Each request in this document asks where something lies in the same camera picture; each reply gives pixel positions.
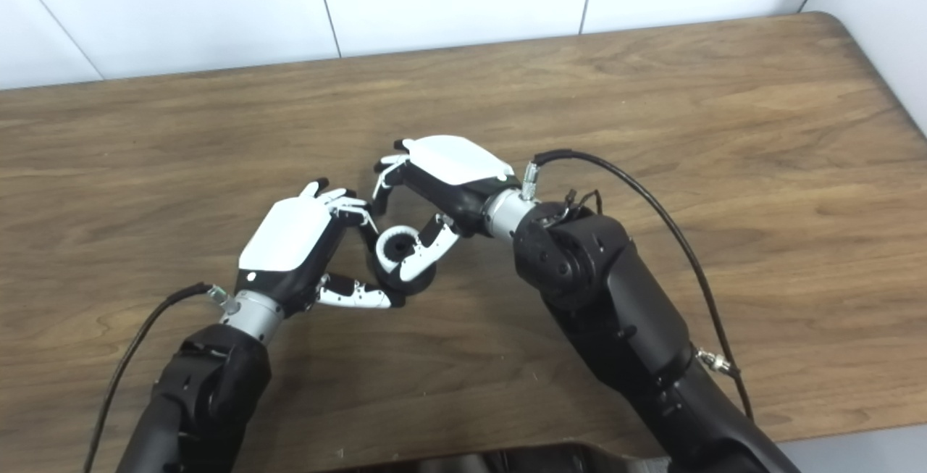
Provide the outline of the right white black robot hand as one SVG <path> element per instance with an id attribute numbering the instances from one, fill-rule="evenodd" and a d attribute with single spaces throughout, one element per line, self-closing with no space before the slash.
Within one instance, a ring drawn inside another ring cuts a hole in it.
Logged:
<path id="1" fill-rule="evenodd" d="M 464 137 L 407 138 L 394 147 L 396 155 L 384 156 L 374 166 L 378 178 L 372 215 L 385 214 L 397 186 L 426 199 L 437 213 L 421 230 L 399 225 L 381 232 L 374 271 L 382 285 L 414 295 L 431 284 L 437 262 L 460 238 L 490 238 L 490 205 L 521 185 L 509 164 Z"/>

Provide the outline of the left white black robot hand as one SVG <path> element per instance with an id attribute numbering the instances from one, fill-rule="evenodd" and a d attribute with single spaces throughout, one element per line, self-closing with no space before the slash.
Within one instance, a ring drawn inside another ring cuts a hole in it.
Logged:
<path id="1" fill-rule="evenodd" d="M 396 291 L 328 271 L 345 232 L 356 228 L 373 251 L 379 231 L 367 201 L 327 178 L 312 180 L 292 198 L 274 203 L 238 259 L 235 292 L 259 293 L 284 318 L 321 301 L 348 308 L 403 308 Z"/>

